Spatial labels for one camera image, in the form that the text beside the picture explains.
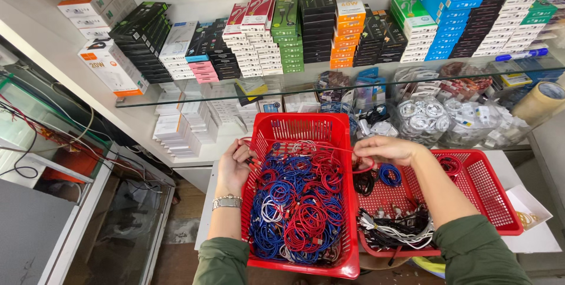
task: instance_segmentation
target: left hand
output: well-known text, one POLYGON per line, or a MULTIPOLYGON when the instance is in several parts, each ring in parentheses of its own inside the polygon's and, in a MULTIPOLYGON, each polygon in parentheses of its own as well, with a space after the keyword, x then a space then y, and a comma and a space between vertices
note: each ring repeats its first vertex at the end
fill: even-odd
POLYGON ((257 158, 257 155, 254 151, 249 150, 243 140, 234 140, 220 158, 215 198, 229 194, 241 197, 241 188, 247 181, 250 172, 249 166, 245 164, 245 159, 249 157, 257 158))

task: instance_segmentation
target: blue marker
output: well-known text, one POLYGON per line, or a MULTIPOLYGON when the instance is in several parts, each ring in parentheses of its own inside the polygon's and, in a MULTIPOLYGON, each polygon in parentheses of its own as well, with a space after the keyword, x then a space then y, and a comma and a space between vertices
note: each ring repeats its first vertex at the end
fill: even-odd
POLYGON ((524 52, 518 52, 514 54, 505 54, 499 55, 495 58, 496 61, 508 61, 508 60, 516 60, 516 59, 525 59, 527 57, 541 57, 542 55, 547 54, 547 48, 543 47, 537 50, 529 50, 524 52))

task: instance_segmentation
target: red and white box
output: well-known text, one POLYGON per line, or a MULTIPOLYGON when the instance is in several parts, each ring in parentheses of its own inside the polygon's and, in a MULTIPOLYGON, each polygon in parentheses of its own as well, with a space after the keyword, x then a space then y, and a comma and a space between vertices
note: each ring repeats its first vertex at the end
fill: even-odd
POLYGON ((244 19, 244 15, 247 12, 247 5, 249 3, 242 2, 233 5, 232 12, 230 13, 230 18, 228 18, 228 24, 224 28, 222 38, 224 41, 237 41, 246 40, 247 37, 243 32, 241 32, 241 22, 244 19))
POLYGON ((274 2, 275 0, 251 0, 241 23, 241 31, 265 32, 271 5, 274 2))

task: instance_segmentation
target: floor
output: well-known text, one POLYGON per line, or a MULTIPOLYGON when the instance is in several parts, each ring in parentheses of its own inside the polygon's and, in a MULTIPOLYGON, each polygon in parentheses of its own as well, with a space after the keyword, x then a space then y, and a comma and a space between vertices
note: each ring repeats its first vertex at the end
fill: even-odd
MULTIPOLYGON (((171 207, 163 244, 160 247, 153 273, 152 285, 192 284, 194 273, 198 267, 198 252, 194 250, 194 240, 200 223, 205 194, 186 180, 178 182, 176 191, 181 201, 171 207)), ((304 279, 310 285, 445 284, 443 279, 407 264, 390 270, 373 271, 361 275, 354 281, 267 270, 258 267, 248 267, 247 278, 250 285, 290 285, 298 279, 304 279)))

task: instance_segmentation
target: right hand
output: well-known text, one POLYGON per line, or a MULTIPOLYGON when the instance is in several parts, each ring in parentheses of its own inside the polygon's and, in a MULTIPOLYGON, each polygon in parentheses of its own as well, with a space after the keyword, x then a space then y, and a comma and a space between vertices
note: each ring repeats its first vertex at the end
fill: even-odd
POLYGON ((429 150, 416 142, 386 136, 373 136, 358 141, 353 147, 358 157, 370 157, 375 163, 386 162, 400 166, 412 166, 420 154, 429 150))

